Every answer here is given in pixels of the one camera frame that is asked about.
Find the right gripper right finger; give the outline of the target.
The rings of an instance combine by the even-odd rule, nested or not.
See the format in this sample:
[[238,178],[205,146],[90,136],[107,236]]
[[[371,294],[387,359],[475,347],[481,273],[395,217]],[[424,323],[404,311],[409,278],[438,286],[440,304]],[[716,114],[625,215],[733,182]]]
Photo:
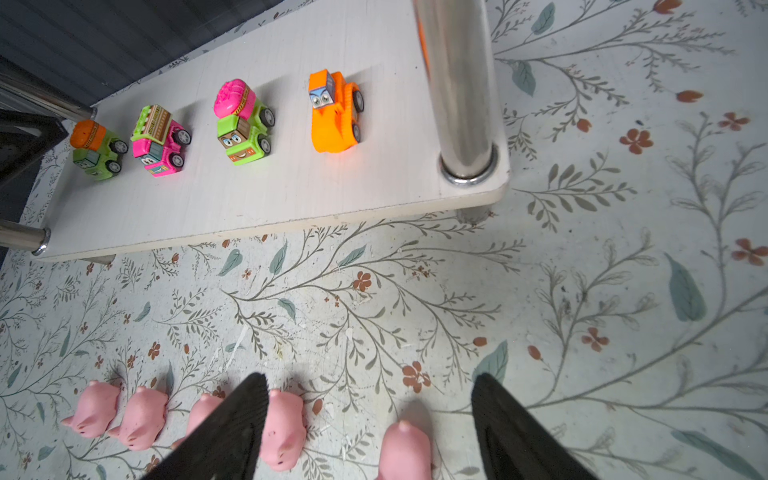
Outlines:
[[492,375],[476,378],[471,406],[487,478],[596,479]]

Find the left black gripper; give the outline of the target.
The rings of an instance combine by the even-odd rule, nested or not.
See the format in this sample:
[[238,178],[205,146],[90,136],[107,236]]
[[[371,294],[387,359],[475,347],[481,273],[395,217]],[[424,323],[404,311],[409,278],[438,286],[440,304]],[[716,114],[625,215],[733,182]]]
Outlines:
[[1,186],[40,160],[69,136],[52,116],[1,110]]

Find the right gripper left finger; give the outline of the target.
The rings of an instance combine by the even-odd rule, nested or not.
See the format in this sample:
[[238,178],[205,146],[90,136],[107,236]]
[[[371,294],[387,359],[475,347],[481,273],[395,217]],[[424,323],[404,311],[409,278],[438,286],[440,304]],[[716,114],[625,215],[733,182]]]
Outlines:
[[266,376],[254,372],[147,479],[252,479],[269,406]]

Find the green orange mixer toy truck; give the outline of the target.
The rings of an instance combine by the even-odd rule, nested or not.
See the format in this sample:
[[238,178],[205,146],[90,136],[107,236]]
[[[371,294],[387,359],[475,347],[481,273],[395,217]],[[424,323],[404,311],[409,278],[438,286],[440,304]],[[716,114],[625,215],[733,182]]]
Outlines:
[[83,120],[75,125],[70,136],[72,161],[86,175],[102,181],[122,171],[122,156],[128,144],[115,132],[94,120]]

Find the green pink mixer toy truck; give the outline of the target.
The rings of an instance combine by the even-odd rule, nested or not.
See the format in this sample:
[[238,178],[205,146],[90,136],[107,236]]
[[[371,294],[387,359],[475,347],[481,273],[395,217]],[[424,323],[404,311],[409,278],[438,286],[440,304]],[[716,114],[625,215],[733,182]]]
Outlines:
[[274,111],[242,79],[222,85],[213,110],[218,119],[217,139],[234,165],[271,154],[270,129],[276,123]]

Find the orange toy bulldozer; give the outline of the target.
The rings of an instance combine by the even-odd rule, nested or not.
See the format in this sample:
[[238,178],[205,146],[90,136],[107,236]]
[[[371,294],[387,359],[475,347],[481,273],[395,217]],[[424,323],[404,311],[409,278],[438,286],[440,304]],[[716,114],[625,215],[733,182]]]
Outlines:
[[311,139],[319,153],[341,153],[362,141],[359,114],[364,97],[359,86],[341,72],[312,73],[308,82],[312,106]]

